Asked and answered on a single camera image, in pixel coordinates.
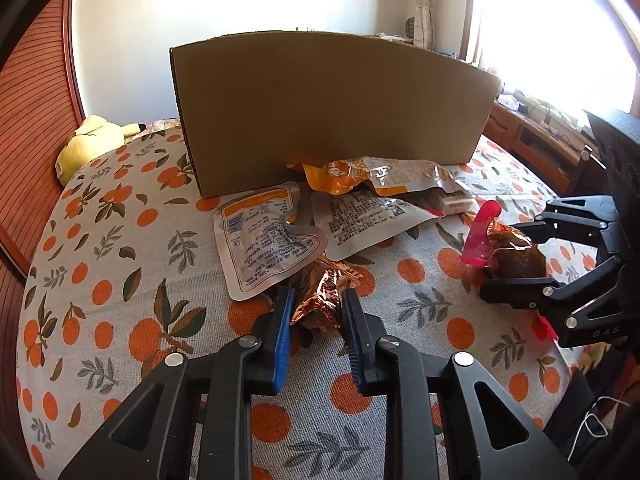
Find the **wooden sideboard cabinet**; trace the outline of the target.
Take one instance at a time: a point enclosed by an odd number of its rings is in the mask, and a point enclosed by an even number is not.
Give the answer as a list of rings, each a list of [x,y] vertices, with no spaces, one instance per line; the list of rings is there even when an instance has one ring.
[[[559,196],[608,192],[604,166],[588,144],[575,151],[541,125],[497,101],[492,104],[483,134],[532,170]]]

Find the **red snack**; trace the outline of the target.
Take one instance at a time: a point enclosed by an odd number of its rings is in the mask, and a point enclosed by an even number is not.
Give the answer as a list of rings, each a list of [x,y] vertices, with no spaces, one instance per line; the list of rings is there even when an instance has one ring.
[[[480,278],[480,287],[495,281],[548,278],[544,254],[520,229],[503,223],[501,213],[496,200],[480,205],[463,243],[462,266]]]

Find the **copper foil candy wrapper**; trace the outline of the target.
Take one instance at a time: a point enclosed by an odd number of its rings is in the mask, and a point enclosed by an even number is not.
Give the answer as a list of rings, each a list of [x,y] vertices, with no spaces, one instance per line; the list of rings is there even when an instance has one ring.
[[[291,278],[296,297],[291,325],[343,337],[342,295],[361,281],[362,274],[348,264],[321,255]]]

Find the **orange white snack pouch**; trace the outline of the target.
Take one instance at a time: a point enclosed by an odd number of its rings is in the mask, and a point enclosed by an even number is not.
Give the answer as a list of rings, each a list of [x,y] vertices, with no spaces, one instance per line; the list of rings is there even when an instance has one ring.
[[[446,168],[426,159],[363,156],[334,160],[321,167],[296,162],[288,168],[301,171],[314,191],[333,196],[344,195],[363,183],[383,197],[431,188],[448,194],[462,190]]]

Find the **brown cardboard box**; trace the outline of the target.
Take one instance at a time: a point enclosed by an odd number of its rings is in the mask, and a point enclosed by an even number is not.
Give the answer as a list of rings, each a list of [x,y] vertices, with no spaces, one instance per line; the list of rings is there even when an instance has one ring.
[[[172,82],[195,180],[209,198],[288,180],[293,165],[360,156],[472,157],[496,76],[390,40],[247,32],[174,47]]]

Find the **white orange-edged snack pouch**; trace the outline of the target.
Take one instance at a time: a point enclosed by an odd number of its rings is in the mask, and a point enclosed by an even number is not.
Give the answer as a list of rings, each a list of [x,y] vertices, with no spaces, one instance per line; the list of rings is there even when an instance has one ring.
[[[295,223],[301,198],[299,185],[290,181],[217,208],[215,240],[232,300],[249,300],[322,256],[326,233]]]

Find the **wooden louvered wardrobe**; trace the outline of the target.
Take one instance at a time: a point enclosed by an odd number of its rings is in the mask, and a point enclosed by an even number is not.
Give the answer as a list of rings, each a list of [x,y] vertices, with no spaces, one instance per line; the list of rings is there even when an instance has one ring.
[[[27,454],[15,376],[18,319],[32,256],[62,193],[53,165],[85,113],[77,85],[73,0],[50,0],[1,71],[1,431]]]

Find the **patterned window curtain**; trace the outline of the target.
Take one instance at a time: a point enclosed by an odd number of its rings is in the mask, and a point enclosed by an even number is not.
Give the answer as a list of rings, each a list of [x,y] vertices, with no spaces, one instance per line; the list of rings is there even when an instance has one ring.
[[[426,50],[435,49],[433,9],[434,0],[414,0],[413,44]]]

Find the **white nougat candy bar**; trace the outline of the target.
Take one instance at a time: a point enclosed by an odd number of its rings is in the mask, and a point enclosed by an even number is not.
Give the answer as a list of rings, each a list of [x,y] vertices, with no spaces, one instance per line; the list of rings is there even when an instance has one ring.
[[[432,188],[413,196],[413,203],[429,211],[434,216],[447,217],[464,214],[474,208],[475,200],[464,191],[446,193],[440,188]]]

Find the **white printed snack pouch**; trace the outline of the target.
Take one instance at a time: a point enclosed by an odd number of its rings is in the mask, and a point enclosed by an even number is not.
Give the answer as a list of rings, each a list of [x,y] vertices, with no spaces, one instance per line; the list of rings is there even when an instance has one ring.
[[[326,256],[342,261],[363,249],[384,242],[438,215],[401,198],[381,197],[368,191],[341,196],[313,192],[314,225],[328,237]]]

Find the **yellow plush toy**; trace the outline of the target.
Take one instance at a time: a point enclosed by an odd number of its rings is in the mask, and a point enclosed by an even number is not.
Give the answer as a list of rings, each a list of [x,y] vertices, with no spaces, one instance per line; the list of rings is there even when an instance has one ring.
[[[65,186],[82,166],[120,148],[145,129],[145,124],[134,122],[120,126],[98,115],[88,116],[58,154],[54,164],[56,177]]]

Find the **orange print bed sheet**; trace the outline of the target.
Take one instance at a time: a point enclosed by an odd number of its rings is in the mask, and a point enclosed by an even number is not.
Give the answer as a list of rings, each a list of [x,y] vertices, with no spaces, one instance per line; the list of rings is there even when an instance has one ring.
[[[39,478],[56,478],[170,352],[205,356],[270,308],[232,300],[214,237],[216,200],[171,128],[90,162],[44,227],[17,337],[18,412]],[[534,312],[485,304],[462,266],[469,214],[434,217],[349,258],[364,310],[436,356],[472,353],[537,424],[577,367]],[[294,341],[288,379],[252,416],[258,479],[378,479],[385,402],[357,392],[340,338]]]

